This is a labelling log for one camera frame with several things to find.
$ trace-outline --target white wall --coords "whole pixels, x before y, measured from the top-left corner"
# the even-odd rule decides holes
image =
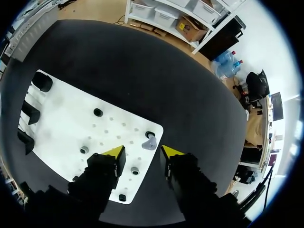
[[[237,77],[246,78],[250,71],[259,73],[263,69],[271,94],[281,92],[283,100],[298,95],[299,73],[280,25],[257,0],[249,0],[238,16],[247,28],[231,48],[244,61]]]
[[[239,38],[239,43],[230,48],[231,51],[236,51],[238,59],[244,61],[237,77],[245,80],[249,72],[260,73],[263,69],[267,76],[270,94],[281,93],[284,120],[274,122],[274,127],[284,135],[284,145],[280,145],[283,148],[280,155],[282,160],[277,174],[285,175],[286,169],[291,166],[291,159],[288,157],[290,157],[290,147],[294,142],[295,126],[299,118],[300,102],[297,96],[300,94],[302,84],[300,74],[280,25],[274,22],[274,18],[257,0],[249,0],[238,16],[247,28],[243,31],[244,35]],[[251,185],[237,183],[233,187],[232,191],[240,191],[239,201],[255,189],[262,176],[263,174],[260,174],[258,180]],[[285,178],[271,180],[269,201],[284,180]],[[265,193],[247,212],[250,219],[255,219],[263,210]]]

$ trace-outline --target white shelf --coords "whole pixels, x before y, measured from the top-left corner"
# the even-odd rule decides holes
[[[160,3],[163,3],[163,4],[166,4],[168,6],[171,6],[187,15],[189,15],[190,17],[194,18],[195,20],[199,21],[200,23],[202,23],[203,25],[205,25],[207,28],[209,28],[211,31],[214,31],[214,28],[211,24],[207,23],[206,21],[204,21],[202,18],[200,18],[199,16],[197,16],[196,14],[194,14],[192,12],[192,8],[194,8],[194,6],[192,6],[191,4],[188,4],[185,8],[179,6],[179,5],[176,5],[175,3],[173,2],[170,2],[170,1],[167,1],[167,0],[155,0],[157,2],[160,2]]]
[[[133,15],[133,14],[129,14],[128,18],[134,19],[134,20],[138,20],[138,21],[141,21],[141,22],[143,22],[143,23],[146,23],[146,24],[155,26],[155,27],[157,27],[157,28],[159,28],[159,29],[162,29],[162,30],[164,30],[164,31],[166,31],[166,32],[168,32],[168,33],[170,33],[170,34],[176,36],[177,38],[179,38],[179,39],[185,41],[186,43],[190,44],[190,45],[191,45],[192,47],[194,47],[194,48],[197,48],[198,45],[199,45],[198,42],[189,42],[188,40],[186,40],[186,38],[185,38],[181,33],[179,33],[179,32],[175,29],[175,26],[174,26],[174,25],[171,26],[171,27],[169,27],[169,28],[167,28],[167,27],[164,27],[163,25],[160,25],[160,24],[155,23],[154,20],[153,20],[154,17],[150,17],[150,18],[145,19],[145,18],[140,18],[140,17],[138,17],[138,16],[135,16],[135,15]]]

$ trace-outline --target black table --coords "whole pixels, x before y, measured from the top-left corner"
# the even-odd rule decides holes
[[[227,190],[245,140],[238,100],[207,69],[174,46],[143,32],[98,21],[57,21],[23,63],[11,59],[1,82],[3,159],[17,183],[34,190],[67,181],[17,138],[22,102],[41,69],[87,93],[163,126],[161,144],[199,159],[205,175]],[[109,202],[101,221],[129,226],[183,221],[160,168],[157,151],[130,205]]]

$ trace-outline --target white pegboard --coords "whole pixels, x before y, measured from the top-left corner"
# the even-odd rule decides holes
[[[36,124],[27,126],[28,117],[21,112],[19,122],[21,129],[35,140],[33,152],[60,176],[72,181],[83,173],[86,160],[94,153],[124,145],[126,163],[109,200],[131,203],[156,152],[142,148],[142,143],[148,140],[145,133],[155,133],[158,144],[162,126],[39,71],[52,78],[53,86],[48,93],[33,85],[29,87],[25,100],[37,108],[41,116]],[[102,117],[94,115],[95,108],[103,111]],[[82,146],[89,148],[88,154],[80,153]],[[133,175],[132,167],[137,167],[140,173]],[[126,202],[118,200],[120,194],[126,195]]]

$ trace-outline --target wooden floor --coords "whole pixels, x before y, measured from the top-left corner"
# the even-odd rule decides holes
[[[126,0],[77,0],[66,6],[59,12],[59,19],[83,19],[83,20],[98,20],[108,23],[115,23],[120,17],[125,15]],[[168,43],[179,48],[193,59],[198,61],[208,70],[210,68],[210,61],[204,57],[201,53],[195,55],[191,54],[193,47],[185,43],[184,41],[167,34],[165,37],[161,37],[154,32],[149,32],[141,28],[136,28],[128,24],[123,26],[128,26],[133,29],[140,30],[142,32],[148,33],[152,36],[156,36],[160,39],[167,41]]]

